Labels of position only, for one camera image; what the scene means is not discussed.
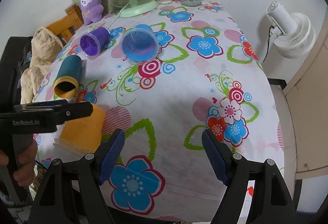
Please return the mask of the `person's left hand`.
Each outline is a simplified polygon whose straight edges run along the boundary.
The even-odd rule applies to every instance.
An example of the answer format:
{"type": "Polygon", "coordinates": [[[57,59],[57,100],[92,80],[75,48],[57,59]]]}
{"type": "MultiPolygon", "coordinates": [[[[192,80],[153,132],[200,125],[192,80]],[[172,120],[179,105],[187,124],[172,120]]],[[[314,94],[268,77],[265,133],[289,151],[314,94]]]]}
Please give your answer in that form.
{"type": "Polygon", "coordinates": [[[13,173],[14,179],[21,187],[28,187],[34,179],[34,165],[38,145],[34,139],[23,152],[17,156],[20,168],[13,173]]]}

